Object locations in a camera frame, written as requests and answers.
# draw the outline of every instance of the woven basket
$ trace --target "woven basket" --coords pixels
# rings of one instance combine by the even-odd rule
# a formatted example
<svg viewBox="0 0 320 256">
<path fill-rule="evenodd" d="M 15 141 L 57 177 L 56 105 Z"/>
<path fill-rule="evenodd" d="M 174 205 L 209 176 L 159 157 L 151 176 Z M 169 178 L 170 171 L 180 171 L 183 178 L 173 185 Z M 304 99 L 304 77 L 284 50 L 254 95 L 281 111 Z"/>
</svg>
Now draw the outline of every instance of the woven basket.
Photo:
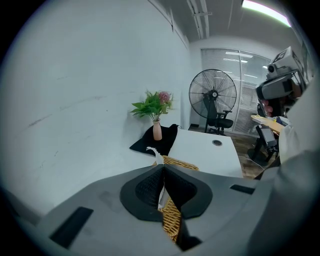
<svg viewBox="0 0 320 256">
<path fill-rule="evenodd" d="M 183 162 L 169 156 L 163 155 L 164 163 L 167 165 L 177 165 L 185 168 L 189 168 L 191 170 L 199 171 L 199 168 L 191 163 Z M 180 220 L 181 213 L 175 206 L 171 197 L 169 196 L 168 200 L 165 203 L 165 206 L 162 209 L 159 209 L 163 215 L 163 229 L 168 234 L 168 236 L 172 239 L 172 241 L 176 242 L 179 229 L 180 229 Z"/>
</svg>

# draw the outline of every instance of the vase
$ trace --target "vase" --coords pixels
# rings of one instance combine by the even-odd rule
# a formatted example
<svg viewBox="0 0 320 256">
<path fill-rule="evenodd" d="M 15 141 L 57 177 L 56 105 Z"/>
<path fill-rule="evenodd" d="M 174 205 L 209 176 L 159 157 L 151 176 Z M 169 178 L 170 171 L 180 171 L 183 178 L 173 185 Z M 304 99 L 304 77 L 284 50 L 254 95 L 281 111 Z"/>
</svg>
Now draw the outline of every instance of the vase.
<svg viewBox="0 0 320 256">
<path fill-rule="evenodd" d="M 160 120 L 159 121 L 153 121 L 153 138 L 154 138 L 155 141 L 161 141 L 162 140 L 162 132 L 161 132 Z"/>
</svg>

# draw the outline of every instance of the white table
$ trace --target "white table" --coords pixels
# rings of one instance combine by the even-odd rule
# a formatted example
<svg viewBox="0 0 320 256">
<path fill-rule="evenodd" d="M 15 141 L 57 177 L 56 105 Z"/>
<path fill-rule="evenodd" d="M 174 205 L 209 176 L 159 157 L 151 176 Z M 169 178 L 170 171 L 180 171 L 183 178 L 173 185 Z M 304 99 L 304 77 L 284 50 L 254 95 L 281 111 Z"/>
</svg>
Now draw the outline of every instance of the white table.
<svg viewBox="0 0 320 256">
<path fill-rule="evenodd" d="M 214 145 L 213 140 L 222 145 Z M 178 129 L 169 157 L 193 164 L 201 172 L 243 178 L 234 143 L 227 136 Z"/>
</svg>

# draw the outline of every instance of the ceiling light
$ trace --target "ceiling light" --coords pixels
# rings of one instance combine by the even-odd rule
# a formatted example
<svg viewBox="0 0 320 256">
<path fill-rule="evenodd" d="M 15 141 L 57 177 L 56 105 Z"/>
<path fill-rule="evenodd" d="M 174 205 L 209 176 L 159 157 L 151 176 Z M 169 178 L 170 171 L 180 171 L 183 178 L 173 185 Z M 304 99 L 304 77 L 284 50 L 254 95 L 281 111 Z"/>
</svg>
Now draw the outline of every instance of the ceiling light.
<svg viewBox="0 0 320 256">
<path fill-rule="evenodd" d="M 247 77 L 251 77 L 251 78 L 258 78 L 258 77 L 256 77 L 256 76 L 249 75 L 249 74 L 244 74 L 244 75 L 247 76 Z"/>
<path fill-rule="evenodd" d="M 286 24 L 288 27 L 291 27 L 287 18 L 285 16 L 283 16 L 282 14 L 280 14 L 279 12 L 272 10 L 262 4 L 256 3 L 256 2 L 252 2 L 252 1 L 248 1 L 248 0 L 244 0 L 242 2 L 242 7 L 244 8 L 248 8 L 251 10 L 255 10 L 258 11 L 260 13 L 269 15 L 275 19 L 277 19 L 278 21 L 282 22 L 283 24 Z"/>
<path fill-rule="evenodd" d="M 232 52 L 232 51 L 226 51 L 225 54 L 229 54 L 229 55 L 238 55 L 238 56 L 242 56 L 242 57 L 246 57 L 246 58 L 252 58 L 252 55 L 249 54 L 244 54 L 244 53 L 239 53 L 239 52 Z"/>
<path fill-rule="evenodd" d="M 224 58 L 223 60 L 224 60 L 224 61 L 239 62 L 238 59 L 233 59 L 233 58 Z"/>
</svg>

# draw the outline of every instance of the hand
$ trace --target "hand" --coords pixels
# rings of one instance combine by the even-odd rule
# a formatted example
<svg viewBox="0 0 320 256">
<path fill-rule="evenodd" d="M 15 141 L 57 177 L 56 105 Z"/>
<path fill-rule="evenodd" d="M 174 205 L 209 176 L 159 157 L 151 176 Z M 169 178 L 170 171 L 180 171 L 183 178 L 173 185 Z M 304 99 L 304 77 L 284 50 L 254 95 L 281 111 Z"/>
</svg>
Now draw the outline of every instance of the hand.
<svg viewBox="0 0 320 256">
<path fill-rule="evenodd" d="M 272 106 L 268 106 L 269 101 L 266 99 L 261 100 L 263 103 L 263 108 L 266 111 L 266 115 L 268 117 L 272 117 L 272 111 L 274 111 L 274 109 L 272 108 Z"/>
</svg>

